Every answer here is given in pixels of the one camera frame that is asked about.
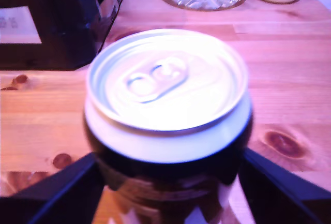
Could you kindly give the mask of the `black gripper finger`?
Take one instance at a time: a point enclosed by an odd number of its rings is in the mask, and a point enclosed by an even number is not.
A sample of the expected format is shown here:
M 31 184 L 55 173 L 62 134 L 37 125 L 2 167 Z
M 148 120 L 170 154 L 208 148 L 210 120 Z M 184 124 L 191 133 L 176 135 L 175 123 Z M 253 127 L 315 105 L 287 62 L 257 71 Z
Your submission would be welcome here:
M 330 223 L 330 191 L 249 148 L 238 176 L 256 223 Z
M 1 223 L 92 223 L 104 186 L 96 157 L 89 153 L 11 197 L 2 197 Z

